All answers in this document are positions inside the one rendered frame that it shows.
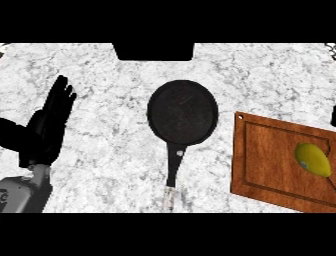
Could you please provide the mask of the black frying pan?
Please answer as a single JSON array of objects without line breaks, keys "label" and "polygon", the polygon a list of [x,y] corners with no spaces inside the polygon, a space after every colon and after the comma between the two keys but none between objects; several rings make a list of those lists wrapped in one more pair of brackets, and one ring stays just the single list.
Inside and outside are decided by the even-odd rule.
[{"label": "black frying pan", "polygon": [[168,177],[164,211],[171,212],[176,178],[186,149],[208,139],[218,123],[218,104],[214,95],[195,81],[170,81],[150,96],[146,116],[153,134],[167,142]]}]

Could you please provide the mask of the brown wooden cutting board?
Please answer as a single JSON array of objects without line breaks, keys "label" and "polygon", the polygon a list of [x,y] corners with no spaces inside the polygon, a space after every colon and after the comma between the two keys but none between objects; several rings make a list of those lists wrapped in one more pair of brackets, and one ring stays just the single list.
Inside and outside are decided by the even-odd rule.
[{"label": "brown wooden cutting board", "polygon": [[[300,143],[325,152],[328,178],[298,164]],[[238,112],[230,192],[302,212],[336,212],[336,132]]]}]

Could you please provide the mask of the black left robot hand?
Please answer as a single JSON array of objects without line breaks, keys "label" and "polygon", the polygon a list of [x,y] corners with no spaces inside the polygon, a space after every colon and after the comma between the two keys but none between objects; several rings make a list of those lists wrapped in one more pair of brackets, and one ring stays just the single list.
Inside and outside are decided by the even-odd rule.
[{"label": "black left robot hand", "polygon": [[75,99],[74,87],[60,75],[28,125],[0,117],[0,146],[19,153],[20,168],[37,164],[50,166],[56,161]]}]

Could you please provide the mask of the black appliance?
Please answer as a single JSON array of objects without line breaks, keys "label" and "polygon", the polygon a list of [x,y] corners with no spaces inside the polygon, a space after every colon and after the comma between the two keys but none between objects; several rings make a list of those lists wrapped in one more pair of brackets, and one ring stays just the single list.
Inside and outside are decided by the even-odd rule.
[{"label": "black appliance", "polygon": [[115,43],[122,61],[189,61],[193,58],[193,43]]}]

